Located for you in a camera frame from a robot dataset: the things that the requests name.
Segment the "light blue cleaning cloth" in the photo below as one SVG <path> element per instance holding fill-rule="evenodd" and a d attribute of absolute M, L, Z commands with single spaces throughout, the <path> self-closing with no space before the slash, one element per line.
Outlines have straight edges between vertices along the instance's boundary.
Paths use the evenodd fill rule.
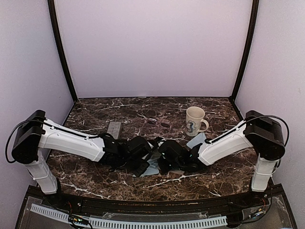
<path fill-rule="evenodd" d="M 140 175 L 140 177 L 144 176 L 151 176 L 151 175 L 157 175 L 159 174 L 159 165 L 158 165 L 158 159 L 160 158 L 161 154 L 158 152 L 153 153 L 150 157 L 146 156 L 143 157 L 148 163 L 148 168 L 144 171 L 143 174 Z"/>

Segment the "pink glasses case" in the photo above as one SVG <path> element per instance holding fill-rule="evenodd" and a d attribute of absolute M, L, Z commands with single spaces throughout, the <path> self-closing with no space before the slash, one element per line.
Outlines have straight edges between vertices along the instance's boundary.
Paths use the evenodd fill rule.
<path fill-rule="evenodd" d="M 183 170 L 177 170 L 177 169 L 172 169 L 168 172 L 169 174 L 176 174 L 176 175 L 184 175 L 185 174 L 185 171 Z"/>

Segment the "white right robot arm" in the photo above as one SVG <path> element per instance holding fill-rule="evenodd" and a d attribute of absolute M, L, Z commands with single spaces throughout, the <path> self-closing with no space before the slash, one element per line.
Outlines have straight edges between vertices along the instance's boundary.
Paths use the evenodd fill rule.
<path fill-rule="evenodd" d="M 187 172 L 207 169 L 216 161 L 247 148 L 258 155 L 251 179 L 251 190 L 243 197 L 243 203 L 253 207 L 262 198 L 268 181 L 285 154 L 288 139 L 283 138 L 282 124 L 286 121 L 275 115 L 263 115 L 255 110 L 235 127 L 214 139 L 205 139 L 190 150 L 174 140 L 157 142 L 161 161 L 167 170 L 175 168 Z"/>

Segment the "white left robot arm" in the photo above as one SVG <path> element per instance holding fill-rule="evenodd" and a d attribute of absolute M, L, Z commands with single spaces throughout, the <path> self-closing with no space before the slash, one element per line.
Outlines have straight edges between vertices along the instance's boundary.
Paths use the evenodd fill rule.
<path fill-rule="evenodd" d="M 85 134 L 53 122 L 46 118 L 43 110 L 35 111 L 25 121 L 17 124 L 9 137 L 14 137 L 15 140 L 11 150 L 13 159 L 8 159 L 7 162 L 23 164 L 57 208 L 67 204 L 67 197 L 60 192 L 60 182 L 46 164 L 41 154 L 42 149 L 81 156 L 110 166 L 111 169 L 131 166 L 137 177 L 149 166 L 146 158 L 153 152 L 153 145 L 141 136 L 127 141 L 116 140 L 109 133 Z"/>

